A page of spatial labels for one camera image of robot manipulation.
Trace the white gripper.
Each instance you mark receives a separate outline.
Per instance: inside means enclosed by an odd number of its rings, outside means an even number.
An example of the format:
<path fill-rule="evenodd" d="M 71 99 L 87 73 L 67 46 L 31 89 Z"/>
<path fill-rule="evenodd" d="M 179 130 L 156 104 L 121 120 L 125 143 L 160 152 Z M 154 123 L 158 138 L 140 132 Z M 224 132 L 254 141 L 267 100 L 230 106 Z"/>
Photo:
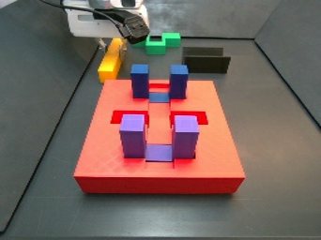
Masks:
<path fill-rule="evenodd" d="M 146 39 L 150 20 L 143 0 L 63 0 L 76 37 Z"/>

